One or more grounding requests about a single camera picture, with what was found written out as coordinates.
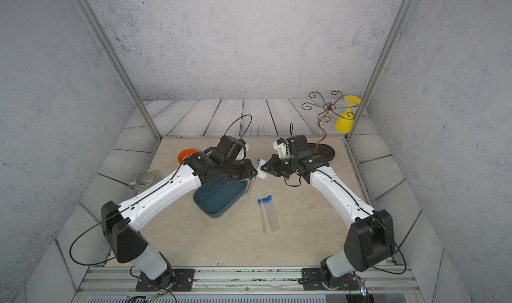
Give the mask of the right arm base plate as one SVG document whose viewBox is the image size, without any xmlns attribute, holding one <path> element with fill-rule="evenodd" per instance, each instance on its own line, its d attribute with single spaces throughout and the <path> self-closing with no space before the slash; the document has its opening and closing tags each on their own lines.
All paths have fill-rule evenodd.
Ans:
<svg viewBox="0 0 512 303">
<path fill-rule="evenodd" d="M 360 288 L 358 276 L 354 273 L 333 276 L 324 268 L 303 268 L 297 280 L 304 290 L 357 290 Z"/>
</svg>

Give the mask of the white wiping cloth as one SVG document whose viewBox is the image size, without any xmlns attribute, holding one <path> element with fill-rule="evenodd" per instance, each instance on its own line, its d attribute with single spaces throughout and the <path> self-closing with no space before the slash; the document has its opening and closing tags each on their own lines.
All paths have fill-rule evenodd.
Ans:
<svg viewBox="0 0 512 303">
<path fill-rule="evenodd" d="M 266 164 L 266 161 L 263 159 L 257 159 L 256 169 L 257 169 L 257 177 L 260 179 L 266 179 L 267 173 L 262 170 L 262 166 Z"/>
</svg>

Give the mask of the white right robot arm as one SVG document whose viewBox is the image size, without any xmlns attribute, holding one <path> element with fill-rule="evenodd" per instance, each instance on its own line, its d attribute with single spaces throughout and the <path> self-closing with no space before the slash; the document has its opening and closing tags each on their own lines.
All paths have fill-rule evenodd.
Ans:
<svg viewBox="0 0 512 303">
<path fill-rule="evenodd" d="M 343 250 L 321 261 L 325 288 L 334 290 L 355 271 L 363 272 L 396 253 L 391 215 L 376 211 L 355 195 L 322 156 L 281 159 L 273 155 L 261 170 L 276 177 L 300 176 L 328 199 L 347 225 Z"/>
</svg>

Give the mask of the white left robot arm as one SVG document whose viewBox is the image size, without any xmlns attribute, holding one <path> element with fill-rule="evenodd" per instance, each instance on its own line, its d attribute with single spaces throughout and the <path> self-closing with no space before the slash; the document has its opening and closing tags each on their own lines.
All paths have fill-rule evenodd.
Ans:
<svg viewBox="0 0 512 303">
<path fill-rule="evenodd" d="M 170 278 L 171 265 L 144 239 L 140 231 L 155 216 L 210 181 L 226 178 L 234 183 L 257 175 L 249 159 L 236 160 L 210 150 L 187 156 L 180 166 L 160 183 L 120 204 L 113 201 L 101 208 L 101 228 L 119 263 L 130 263 L 156 282 Z"/>
</svg>

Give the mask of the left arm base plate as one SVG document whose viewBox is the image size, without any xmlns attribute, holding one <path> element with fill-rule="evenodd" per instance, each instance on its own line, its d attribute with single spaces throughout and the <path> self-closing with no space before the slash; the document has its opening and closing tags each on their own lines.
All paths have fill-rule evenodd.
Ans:
<svg viewBox="0 0 512 303">
<path fill-rule="evenodd" d="M 137 277 L 136 292 L 158 292 L 169 290 L 170 292 L 192 291 L 195 269 L 173 269 L 166 271 L 155 280 L 151 280 L 141 272 Z"/>
</svg>

